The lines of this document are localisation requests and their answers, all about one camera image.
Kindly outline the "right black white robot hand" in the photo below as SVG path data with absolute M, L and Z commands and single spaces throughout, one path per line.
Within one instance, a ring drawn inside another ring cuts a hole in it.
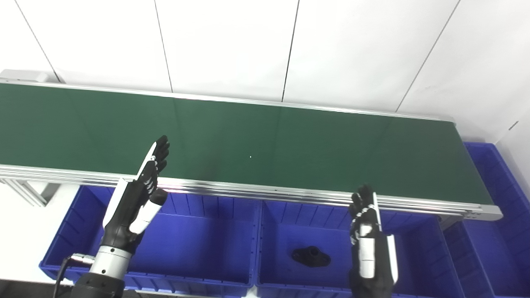
M 399 278 L 393 235 L 382 231 L 377 195 L 370 185 L 352 194 L 350 290 L 354 298 L 390 298 Z

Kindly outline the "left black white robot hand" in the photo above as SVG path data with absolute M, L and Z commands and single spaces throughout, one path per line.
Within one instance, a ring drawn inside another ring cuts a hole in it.
M 162 135 L 149 149 L 135 178 L 118 180 L 104 215 L 101 247 L 135 253 L 147 226 L 167 199 L 158 179 L 167 166 L 169 147 L 167 136 Z

